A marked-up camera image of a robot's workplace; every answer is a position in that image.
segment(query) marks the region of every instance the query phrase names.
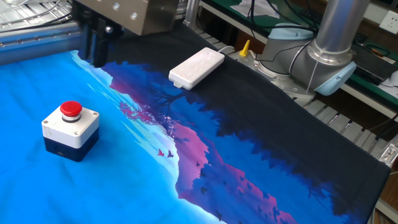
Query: tree silhouette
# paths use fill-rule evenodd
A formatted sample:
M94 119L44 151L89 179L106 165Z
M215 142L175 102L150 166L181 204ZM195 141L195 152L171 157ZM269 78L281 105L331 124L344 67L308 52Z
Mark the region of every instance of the tree silhouette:
M120 102L119 107L122 113L131 120L140 120L144 124L156 124L155 118L147 111L147 106L140 108L132 107L134 109L132 110L127 103Z

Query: metal bracket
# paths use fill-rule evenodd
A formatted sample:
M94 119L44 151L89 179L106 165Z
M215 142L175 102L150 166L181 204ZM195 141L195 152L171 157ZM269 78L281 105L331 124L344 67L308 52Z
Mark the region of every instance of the metal bracket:
M384 148L379 161L385 163L387 166L391 167L398 157L398 136L394 137L391 142Z
M267 69L264 68L250 54L248 54L247 56L242 56L239 54L239 52L236 52L234 54L231 54L230 57L248 66L254 71L257 71L264 78L268 79L275 86L281 88L286 94L291 97L304 100L312 100L316 95L316 93L311 89L309 89L307 92L307 87L303 86L301 83L298 83L292 78L291 75L278 75L276 73L267 72Z

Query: metal cylinder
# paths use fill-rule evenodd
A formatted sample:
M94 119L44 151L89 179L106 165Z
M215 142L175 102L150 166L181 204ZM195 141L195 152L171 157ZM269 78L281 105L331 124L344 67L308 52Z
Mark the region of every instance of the metal cylinder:
M328 52L348 50L370 0L329 0L315 42Z

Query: black cable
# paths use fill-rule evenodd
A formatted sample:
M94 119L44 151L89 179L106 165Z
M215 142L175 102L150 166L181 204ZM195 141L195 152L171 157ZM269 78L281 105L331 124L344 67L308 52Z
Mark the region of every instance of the black cable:
M398 87L398 86L387 86L387 85L385 85L385 84L382 84L382 83L380 83L380 85L382 85L382 86L385 86L385 87L390 87L390 88L395 88L395 87Z
M393 118L391 118L391 119L389 120L389 122L378 132L378 134L376 135L376 139L381 138L381 136L385 134L385 132L383 132L383 131L384 131L388 126L390 126L390 124L391 124L392 122L394 122L394 120L395 120L397 117L398 117L398 114L396 114Z
M72 19L67 19L64 21L60 21L59 23L54 23L57 22L59 19L54 19L52 21L48 21L44 24L40 24L40 25L36 25L36 26L30 26L30 27L23 27L23 28L19 28L19 29L13 29L13 30L7 30L7 31L0 31L0 34L6 33L6 32L14 32L14 31L21 31L21 30L29 30L29 29L36 29L36 28L44 28L44 27L50 27L53 25L60 25L60 24L65 24L67 22L71 22Z
M64 19L64 18L66 18L66 17L68 17L68 16L70 16L70 15L71 15L71 13L68 13L68 14L66 14L66 15L64 15L64 16L61 16L61 17L57 18L57 19L51 20L51 21L49 21L49 22L45 22L44 24L51 24L51 23L53 23L53 22L60 21L61 19Z
M274 57L272 60L257 60L257 61L259 61L259 62L274 62L275 59L276 59L276 57L277 57L280 53L282 53L282 52L284 52L284 51L286 51L286 50L292 50L292 49L297 48L297 47L304 47L304 45L299 45L299 46L295 46L295 47L291 47L291 48L287 48L287 49L281 50L280 52L278 52L278 53L275 54L275 57Z
M311 16L311 20L313 22L313 25L314 25L314 27L316 27L318 29L317 21L315 20L315 17L313 16L313 12L312 12L309 0L305 0L305 3L307 3L308 11L310 12L310 16Z
M280 12L278 11L278 9L276 9L276 8L272 5L272 3L270 2L270 0L267 0L267 2L268 2L268 4L270 5L270 7L271 7L276 13L278 13L278 15L279 15L280 17L284 18L286 21L289 21L289 22L291 22L291 23L300 25L298 22L295 22L295 21L291 20L289 17L284 16L282 13L280 13Z
M313 27L315 30L318 29L318 27L315 25L313 26L312 24L310 24L306 19L304 19L296 10L293 9L293 7L289 4L289 2L287 0L284 0L285 4L287 5L287 7L301 20L303 20L305 23L307 23L310 27Z

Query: cable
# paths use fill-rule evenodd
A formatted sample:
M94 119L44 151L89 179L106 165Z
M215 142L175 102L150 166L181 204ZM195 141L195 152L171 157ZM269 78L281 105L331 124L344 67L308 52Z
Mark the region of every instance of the cable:
M392 122L394 122L394 120L395 120L397 117L398 117L398 114L396 114L393 118L391 118L391 119L388 121L388 123L379 131L379 133L378 133L377 136L376 136L376 139L381 138L381 136L384 134L383 131L384 131L388 126L390 126L390 124L391 124Z
M307 23L309 26L313 27L315 30L318 29L318 27L315 25L313 26L312 24L310 24L306 19L304 19L296 10L293 9L293 7L289 4L289 2L287 0L284 0L285 4L287 5L287 7L301 20L303 20L305 23Z
M34 16L29 16L29 17L26 17L26 18L23 18L23 19L16 19L14 21L3 22L3 23L0 23L0 26L7 25L7 24L12 24L12 23L15 23L15 22L22 22L22 21L25 21L25 20L28 20L28 19L34 19L36 17L43 16L43 15L49 13L50 11L52 11L53 9L55 9L60 4L60 1L61 0L58 0L53 7L51 7L49 10L46 10L46 11L40 13L40 14L37 14L37 15L34 15Z
M301 52L303 52L303 50L304 50L309 44L311 44L311 42L312 42L314 39L315 39L315 38L313 38L313 39L311 39L310 41L308 41L308 42L296 53L296 55L294 55L294 58L293 58L293 60L292 60L292 63L290 64L290 67L289 67L289 73L290 73L290 74L292 73L292 69L293 69L294 63L296 62L296 60L297 60L297 58L299 57L299 55L301 54Z
M37 26L30 26L30 27L23 27L23 28L19 28L19 29L13 29L13 30L7 30L7 31L0 31L0 34L6 33L6 32L14 32L14 31L21 31L21 30L29 30L29 29L37 29L37 28L43 28L43 27L50 27L50 26L54 26L54 25L60 25L60 24L65 24L67 22L71 22L72 19L67 19L64 21L60 21L59 23L54 23L56 22L58 19L54 19L52 21L50 21L50 24L41 24L41 25L37 25Z
M284 52L284 51L286 51L286 50L292 50L292 49L294 49L294 48L303 47L303 46L304 46L304 45L299 45L299 46L290 47L290 48L281 50L280 52L278 52L278 53L275 54L275 57L274 57L272 60L257 60L257 61L259 61L259 62L274 62L275 59L276 59L276 57L277 57L280 53L282 53L282 52Z
M70 16L70 15L71 15L71 13L68 13L68 14L66 14L66 15L64 15L64 16L59 17L58 19L51 20L51 21L46 22L46 23L44 23L44 24L51 24L51 23L53 23L53 22L60 21L60 20L66 18L66 17L68 17L68 16Z
M272 5L272 3L270 2L270 0L266 0L266 1L268 2L269 6L270 6L276 13L278 13L278 15L280 15L282 18L284 18L286 21L289 21L289 22L291 22L291 23L300 25L298 22L295 22L295 21L291 20L289 17L286 17L286 16L284 16L282 13L280 13L280 12L278 11L278 9L276 9L276 8Z
M309 2L308 0L305 0L305 3L307 3L308 10L310 11L310 16L311 16L311 20L312 20L312 22L313 22L313 25L314 25L314 27L316 27L317 30L318 30L317 21L315 20L315 18L314 18L314 16L313 16L310 2Z
M29 0L25 0L25 1L23 1L22 3L19 3L19 4L16 5L16 6L12 6L12 7L10 7L10 8L0 10L0 13L3 13L3 12L5 12L5 11L11 10L11 9L15 9L16 7L19 7L19 6L23 5L23 4L25 4L27 1L29 1Z
M385 122L383 122L383 123L381 123L381 124L378 124L377 126L375 126L375 127L373 127L373 128L370 128L370 129L368 129L368 130L369 130L369 131L375 130L376 128L379 128L379 127L381 127L381 126L387 124L390 120L391 120L391 119L388 119L387 121L385 121Z
M390 87L390 88L397 87L397 86L387 86L387 85L385 85L385 84L382 84L382 83L380 83L380 85L382 85L382 86L385 86L385 87Z
M222 53L225 49L233 49L233 50L235 50L235 48L233 46L225 46L222 49L219 49L218 53Z

